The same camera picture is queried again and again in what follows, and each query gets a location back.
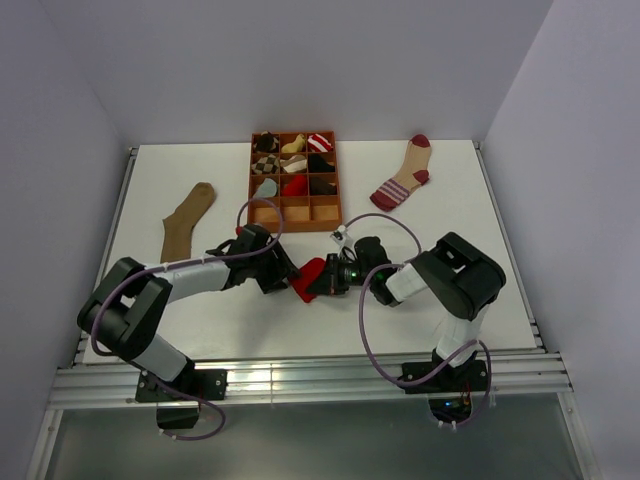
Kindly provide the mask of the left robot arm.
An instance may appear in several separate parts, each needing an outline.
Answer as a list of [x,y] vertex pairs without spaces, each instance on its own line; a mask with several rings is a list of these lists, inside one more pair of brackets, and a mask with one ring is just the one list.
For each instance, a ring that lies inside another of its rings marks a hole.
[[106,356],[115,356],[155,378],[172,399],[203,394],[206,381],[194,361],[158,334],[167,305],[201,293],[235,288],[253,279],[264,294],[283,290],[301,276],[277,236],[260,225],[236,229],[236,237],[204,255],[146,266],[118,260],[84,303],[77,324]]

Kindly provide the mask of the red sock with white pattern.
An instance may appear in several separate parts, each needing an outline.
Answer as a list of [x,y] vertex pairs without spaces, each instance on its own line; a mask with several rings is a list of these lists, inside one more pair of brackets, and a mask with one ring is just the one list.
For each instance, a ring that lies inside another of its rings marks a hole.
[[308,293],[307,288],[322,273],[325,264],[323,258],[312,258],[298,269],[299,275],[297,277],[291,276],[289,278],[289,284],[304,303],[310,303],[316,298],[316,294]]

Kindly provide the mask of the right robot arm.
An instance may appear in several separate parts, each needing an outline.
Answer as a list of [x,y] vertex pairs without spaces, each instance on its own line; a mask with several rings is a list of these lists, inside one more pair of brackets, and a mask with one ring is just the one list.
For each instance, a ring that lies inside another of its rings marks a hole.
[[393,267],[377,236],[363,237],[326,257],[323,270],[301,288],[308,296],[340,296],[352,286],[367,285],[376,300],[395,307],[430,290],[447,312],[444,331],[434,350],[435,383],[452,390],[468,374],[476,356],[470,343],[479,336],[489,305],[506,285],[493,259],[454,232],[400,267]]

